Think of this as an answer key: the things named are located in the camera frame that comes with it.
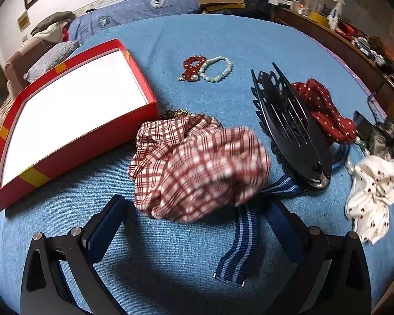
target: red box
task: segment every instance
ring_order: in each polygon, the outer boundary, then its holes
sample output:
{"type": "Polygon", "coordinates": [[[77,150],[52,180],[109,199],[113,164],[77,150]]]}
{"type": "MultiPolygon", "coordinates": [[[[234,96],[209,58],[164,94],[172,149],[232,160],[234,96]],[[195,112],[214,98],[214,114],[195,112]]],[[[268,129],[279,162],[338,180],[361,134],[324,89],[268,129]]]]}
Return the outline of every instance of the red box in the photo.
{"type": "Polygon", "coordinates": [[[144,122],[158,119],[152,90],[118,39],[57,65],[19,94],[0,129],[0,211],[58,175],[133,139],[144,122]],[[114,76],[101,74],[99,68],[113,70],[114,76]],[[108,90],[120,96],[106,94],[108,90]],[[76,104],[79,96],[85,99],[76,104]],[[63,128],[59,118],[71,120],[72,115],[77,117],[63,128]],[[46,155],[25,167],[42,152],[46,155]]]}

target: white bead bracelet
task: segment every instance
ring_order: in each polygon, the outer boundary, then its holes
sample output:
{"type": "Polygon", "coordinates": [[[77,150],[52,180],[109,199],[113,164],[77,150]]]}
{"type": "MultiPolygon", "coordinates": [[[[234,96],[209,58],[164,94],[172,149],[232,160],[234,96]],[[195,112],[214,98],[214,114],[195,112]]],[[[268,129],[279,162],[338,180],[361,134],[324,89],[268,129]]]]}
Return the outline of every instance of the white bead bracelet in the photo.
{"type": "Polygon", "coordinates": [[[201,69],[198,71],[198,75],[203,78],[206,79],[206,81],[211,82],[211,83],[217,83],[219,81],[221,81],[223,78],[225,78],[230,71],[232,70],[232,63],[229,60],[229,58],[225,58],[224,56],[216,56],[212,59],[208,59],[201,67],[201,69]],[[208,75],[206,75],[204,73],[204,71],[206,70],[206,68],[208,66],[210,66],[211,64],[214,64],[215,62],[218,62],[219,60],[224,60],[226,61],[226,63],[228,64],[228,67],[218,76],[216,77],[209,77],[208,75]]]}

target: yellow tape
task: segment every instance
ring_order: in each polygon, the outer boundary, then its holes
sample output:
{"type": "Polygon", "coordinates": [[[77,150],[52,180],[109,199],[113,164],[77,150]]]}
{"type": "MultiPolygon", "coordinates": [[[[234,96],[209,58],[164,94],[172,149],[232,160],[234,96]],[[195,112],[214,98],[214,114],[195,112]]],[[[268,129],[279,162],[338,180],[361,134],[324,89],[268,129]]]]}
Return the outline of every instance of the yellow tape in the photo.
{"type": "Polygon", "coordinates": [[[64,63],[64,62],[62,62],[61,64],[58,64],[58,65],[55,67],[55,71],[56,71],[57,73],[63,72],[63,71],[66,70],[66,69],[67,69],[67,66],[65,66],[65,63],[64,63]]]}
{"type": "Polygon", "coordinates": [[[48,176],[42,174],[33,166],[26,168],[22,173],[19,174],[19,177],[31,185],[34,185],[35,187],[40,187],[51,180],[48,176]]]}
{"type": "Polygon", "coordinates": [[[130,62],[130,56],[131,56],[130,52],[126,50],[126,60],[128,63],[130,62]]]}
{"type": "Polygon", "coordinates": [[[3,140],[6,141],[8,135],[9,135],[9,130],[8,130],[6,127],[2,126],[2,127],[0,128],[0,137],[1,137],[3,140]]]}

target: white bottle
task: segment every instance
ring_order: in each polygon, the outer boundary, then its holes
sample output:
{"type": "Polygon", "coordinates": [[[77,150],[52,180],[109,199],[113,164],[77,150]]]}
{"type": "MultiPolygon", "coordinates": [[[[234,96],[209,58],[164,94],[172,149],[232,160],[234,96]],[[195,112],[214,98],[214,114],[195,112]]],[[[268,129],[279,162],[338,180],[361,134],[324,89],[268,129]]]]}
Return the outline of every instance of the white bottle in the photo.
{"type": "Polygon", "coordinates": [[[327,16],[329,20],[329,27],[332,31],[336,30],[337,24],[339,22],[339,16],[341,15],[341,6],[345,4],[343,0],[334,0],[337,1],[336,6],[331,10],[330,14],[327,16]]]}

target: red plaid scrunchie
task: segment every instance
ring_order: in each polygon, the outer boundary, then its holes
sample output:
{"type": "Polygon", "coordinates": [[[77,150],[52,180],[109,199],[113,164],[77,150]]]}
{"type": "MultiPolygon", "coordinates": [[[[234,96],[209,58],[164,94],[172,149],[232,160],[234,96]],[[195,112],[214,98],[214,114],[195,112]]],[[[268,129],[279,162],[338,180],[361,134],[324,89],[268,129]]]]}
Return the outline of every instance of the red plaid scrunchie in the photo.
{"type": "Polygon", "coordinates": [[[223,129],[202,114],[144,123],[128,175],[134,205],[155,219],[191,222],[248,201],[266,183],[270,160],[249,128],[223,129]]]}

